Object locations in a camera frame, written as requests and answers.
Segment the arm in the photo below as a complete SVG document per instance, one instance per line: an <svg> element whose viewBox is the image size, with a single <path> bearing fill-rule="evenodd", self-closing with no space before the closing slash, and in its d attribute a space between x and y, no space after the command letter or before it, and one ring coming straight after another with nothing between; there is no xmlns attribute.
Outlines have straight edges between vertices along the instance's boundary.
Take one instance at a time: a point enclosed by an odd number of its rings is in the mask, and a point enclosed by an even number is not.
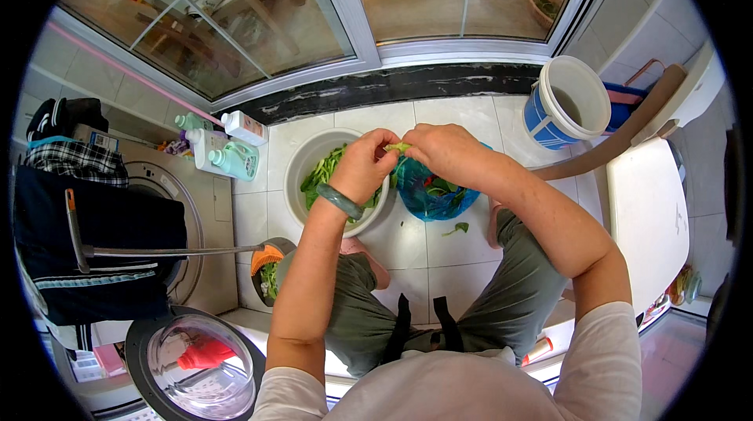
<svg viewBox="0 0 753 421"><path fill-rule="evenodd" d="M329 184L363 205L398 162L382 147L400 139L376 129L346 148ZM267 367L298 368L325 382L324 336L334 296L337 255L347 215L318 198L311 207L293 262L272 312Z"/></svg>
<svg viewBox="0 0 753 421"><path fill-rule="evenodd" d="M632 303L627 265L604 228L559 190L510 157L491 151L461 126L418 124L405 153L440 177L479 190L511 209L552 265L573 279L575 313L612 301Z"/></svg>

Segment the blue bucket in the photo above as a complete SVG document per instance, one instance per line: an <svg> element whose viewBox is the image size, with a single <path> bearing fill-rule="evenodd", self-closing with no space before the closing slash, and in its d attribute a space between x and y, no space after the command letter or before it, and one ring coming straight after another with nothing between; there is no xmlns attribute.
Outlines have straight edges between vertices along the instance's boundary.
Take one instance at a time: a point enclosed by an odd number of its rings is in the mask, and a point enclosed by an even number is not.
<svg viewBox="0 0 753 421"><path fill-rule="evenodd" d="M522 115L531 138L544 148L560 150L603 134L611 104L604 84L588 65L557 56L541 68Z"/></svg>

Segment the jade bangle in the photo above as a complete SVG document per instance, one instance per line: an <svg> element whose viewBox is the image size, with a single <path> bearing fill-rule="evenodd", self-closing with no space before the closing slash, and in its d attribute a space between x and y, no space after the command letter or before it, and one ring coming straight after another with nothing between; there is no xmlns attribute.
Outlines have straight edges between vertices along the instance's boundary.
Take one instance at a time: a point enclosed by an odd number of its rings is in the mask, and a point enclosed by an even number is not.
<svg viewBox="0 0 753 421"><path fill-rule="evenodd" d="M335 207L345 212L353 220L361 220L361 217L364 216L364 210L361 207L329 184L320 182L316 186L316 193L332 202Z"/></svg>

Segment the hand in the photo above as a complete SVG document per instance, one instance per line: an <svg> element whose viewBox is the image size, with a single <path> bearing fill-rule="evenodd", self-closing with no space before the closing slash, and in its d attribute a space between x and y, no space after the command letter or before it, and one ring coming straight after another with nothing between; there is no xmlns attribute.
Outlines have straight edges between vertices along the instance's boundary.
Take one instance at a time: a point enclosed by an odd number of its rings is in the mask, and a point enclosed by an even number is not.
<svg viewBox="0 0 753 421"><path fill-rule="evenodd" d="M489 167L489 154L494 154L456 124L418 124L405 134L403 142L412 145L405 156L419 161L442 179L476 190Z"/></svg>
<svg viewBox="0 0 753 421"><path fill-rule="evenodd" d="M383 149L394 143L400 143L400 138L387 129L366 133L345 149L329 184L362 206L398 164L400 151Z"/></svg>

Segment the pink rod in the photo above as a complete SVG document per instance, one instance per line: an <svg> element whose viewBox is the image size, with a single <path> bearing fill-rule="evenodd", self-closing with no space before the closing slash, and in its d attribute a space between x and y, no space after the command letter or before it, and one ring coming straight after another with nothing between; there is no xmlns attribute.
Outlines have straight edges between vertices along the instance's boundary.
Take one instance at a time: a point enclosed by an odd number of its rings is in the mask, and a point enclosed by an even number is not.
<svg viewBox="0 0 753 421"><path fill-rule="evenodd" d="M136 73L134 73L133 71L129 70L128 68L124 68L123 66L119 65L118 63L114 62L113 60L109 59L107 56L105 56L102 53L100 53L99 51L97 51L96 49L91 48L89 45L86 45L84 42L82 42L81 40L77 39L73 35L70 35L68 32L66 32L65 30L63 30L60 27L56 26L54 23L47 22L47 26L49 26L50 29L52 29L52 30L56 31L57 33L61 34L63 37L67 38L68 40L70 40L74 44L77 44L79 47L87 50L92 55L94 55L97 58L101 59L103 62L107 63L109 66L112 66L113 68L116 68L119 71L122 71L126 75L128 75L128 76L132 77L133 79L137 80L139 83L144 84L147 87L151 87L152 89L154 89L158 93L162 94L163 96L169 98L172 101L177 102L178 104L180 104L181 106L185 107L186 109L188 109L189 111L193 112L194 114L200 115L200 116L204 117L205 119L209 120L210 122L213 122L213 123L215 123L217 125L220 125L221 127L224 127L224 124L221 121L219 121L216 118L214 118L213 116L207 114L206 112L202 111L201 109L199 109L197 107L192 106L188 102L185 102L183 99L177 98L174 95L168 93L167 91L165 91L161 87L156 86L154 83L152 83L151 81L149 81L145 77L143 77L141 75L137 75Z"/></svg>

